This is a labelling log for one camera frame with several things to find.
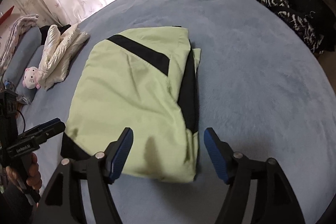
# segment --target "blue blanket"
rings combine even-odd
[[[55,117],[66,122],[96,43],[129,28],[173,25],[188,28],[193,47],[202,49],[198,176],[193,183],[168,184],[122,175],[110,189],[124,224],[215,222],[228,187],[204,147],[207,127],[252,159],[276,158],[306,223],[315,223],[336,192],[336,97],[309,49],[255,0],[116,0],[80,24],[90,40],[66,80],[39,90],[24,108],[27,128]],[[60,161],[61,138],[37,152],[43,187]],[[94,223],[82,185],[88,223]]]

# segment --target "black cable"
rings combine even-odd
[[[21,117],[22,117],[22,119],[23,119],[23,131],[22,131],[22,133],[26,130],[26,121],[25,121],[25,118],[23,117],[23,114],[22,114],[22,112],[21,111],[19,111],[19,110],[17,110],[18,111],[18,113],[20,113],[21,114]]]

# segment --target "pink plush toy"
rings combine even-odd
[[[37,74],[38,74],[37,67],[30,67],[25,69],[25,77],[22,81],[22,84],[25,88],[34,89],[37,88],[38,90],[41,86],[37,83]]]

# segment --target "silver screw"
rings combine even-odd
[[[69,159],[62,159],[61,164],[62,165],[67,165],[69,164],[70,160]]]
[[[272,164],[272,165],[276,165],[277,160],[274,159],[274,158],[269,158],[269,159],[268,159],[268,163],[269,163],[269,164]]]
[[[98,153],[95,154],[95,157],[96,157],[97,159],[102,159],[102,158],[105,157],[105,154],[104,154],[104,152],[98,152]]]
[[[243,157],[243,154],[241,152],[234,152],[233,153],[233,156],[236,158],[236,159],[241,159]]]

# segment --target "red object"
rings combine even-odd
[[[7,12],[5,12],[2,17],[0,17],[0,25],[11,15],[13,9],[14,6],[10,8]]]

